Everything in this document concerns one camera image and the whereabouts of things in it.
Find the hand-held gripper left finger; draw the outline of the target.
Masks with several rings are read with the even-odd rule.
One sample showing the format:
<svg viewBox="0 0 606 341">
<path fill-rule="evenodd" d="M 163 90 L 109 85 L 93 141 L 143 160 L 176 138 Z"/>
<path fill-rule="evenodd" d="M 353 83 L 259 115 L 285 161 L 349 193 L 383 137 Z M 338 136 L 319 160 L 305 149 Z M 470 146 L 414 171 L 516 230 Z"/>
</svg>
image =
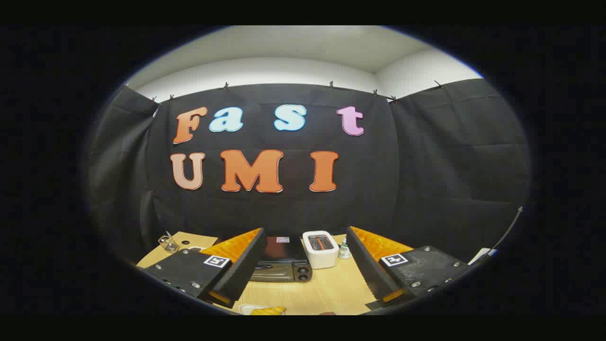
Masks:
<svg viewBox="0 0 606 341">
<path fill-rule="evenodd" d="M 266 245 L 266 231 L 260 227 L 205 250 L 178 251 L 143 270 L 189 296 L 232 308 L 244 292 Z"/>
</svg>

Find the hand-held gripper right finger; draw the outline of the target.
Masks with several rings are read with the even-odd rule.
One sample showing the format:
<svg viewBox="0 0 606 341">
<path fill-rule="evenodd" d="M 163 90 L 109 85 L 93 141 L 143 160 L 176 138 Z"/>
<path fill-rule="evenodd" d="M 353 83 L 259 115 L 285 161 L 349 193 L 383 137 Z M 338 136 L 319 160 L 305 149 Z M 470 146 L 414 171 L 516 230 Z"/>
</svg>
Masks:
<svg viewBox="0 0 606 341">
<path fill-rule="evenodd" d="M 372 311 L 428 296 L 472 269 L 434 246 L 412 248 L 353 226 L 346 244 L 375 298 L 366 305 Z"/>
</svg>

